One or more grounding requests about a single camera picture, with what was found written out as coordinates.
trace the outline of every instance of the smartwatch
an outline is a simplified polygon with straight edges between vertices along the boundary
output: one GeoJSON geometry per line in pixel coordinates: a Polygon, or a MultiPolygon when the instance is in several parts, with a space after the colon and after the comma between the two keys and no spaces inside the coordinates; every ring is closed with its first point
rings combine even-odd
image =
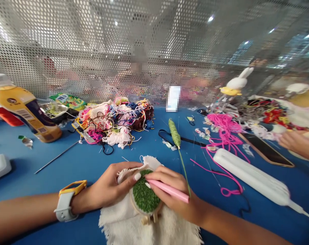
{"type": "Polygon", "coordinates": [[[55,213],[60,222],[68,222],[77,219],[78,215],[72,214],[70,202],[72,197],[86,188],[87,180],[75,181],[59,192],[59,202],[55,213]]]}

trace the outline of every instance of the white watch strap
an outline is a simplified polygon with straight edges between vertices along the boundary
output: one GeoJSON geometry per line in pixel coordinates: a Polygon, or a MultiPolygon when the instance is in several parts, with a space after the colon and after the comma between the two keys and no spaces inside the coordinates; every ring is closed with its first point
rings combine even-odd
{"type": "Polygon", "coordinates": [[[70,207],[70,202],[75,192],[63,193],[59,197],[56,213],[57,219],[60,222],[68,222],[77,219],[78,215],[73,215],[70,207]]]}

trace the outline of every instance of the smartphone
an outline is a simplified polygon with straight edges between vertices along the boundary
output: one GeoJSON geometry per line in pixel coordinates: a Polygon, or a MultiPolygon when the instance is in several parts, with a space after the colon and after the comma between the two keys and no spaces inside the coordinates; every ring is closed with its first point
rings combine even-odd
{"type": "Polygon", "coordinates": [[[283,167],[295,167],[292,162],[254,134],[239,133],[238,135],[267,162],[283,167]]]}
{"type": "Polygon", "coordinates": [[[197,112],[200,113],[202,116],[207,116],[208,115],[208,113],[205,110],[203,110],[203,109],[199,109],[199,110],[197,110],[197,112]]]}

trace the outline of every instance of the wooden embroidery hoop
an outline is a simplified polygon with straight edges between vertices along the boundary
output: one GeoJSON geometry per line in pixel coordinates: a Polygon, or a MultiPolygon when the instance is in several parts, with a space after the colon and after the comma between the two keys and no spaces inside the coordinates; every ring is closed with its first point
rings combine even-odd
{"type": "MultiPolygon", "coordinates": [[[[153,169],[151,169],[150,167],[146,167],[142,170],[136,170],[134,172],[134,174],[136,173],[139,173],[140,171],[143,171],[143,170],[147,170],[147,169],[150,169],[153,171],[153,169]]],[[[151,213],[145,213],[143,212],[142,210],[140,210],[138,208],[138,206],[136,205],[135,203],[135,199],[134,199],[134,195],[133,195],[133,188],[130,189],[129,191],[129,195],[130,195],[130,201],[132,202],[132,205],[134,207],[134,209],[141,215],[143,215],[143,218],[141,219],[141,223],[142,225],[149,225],[151,223],[151,220],[154,222],[154,223],[157,223],[158,222],[158,216],[160,216],[160,212],[161,212],[161,209],[162,209],[162,206],[163,206],[163,202],[160,201],[158,207],[151,213]]]]}

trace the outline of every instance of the perforated metal wall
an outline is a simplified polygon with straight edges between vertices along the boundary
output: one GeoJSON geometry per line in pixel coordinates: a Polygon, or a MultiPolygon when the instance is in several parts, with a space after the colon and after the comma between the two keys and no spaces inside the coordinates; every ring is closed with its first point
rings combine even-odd
{"type": "Polygon", "coordinates": [[[0,72],[38,98],[208,103],[255,57],[246,95],[309,77],[309,0],[0,1],[0,72]]]}

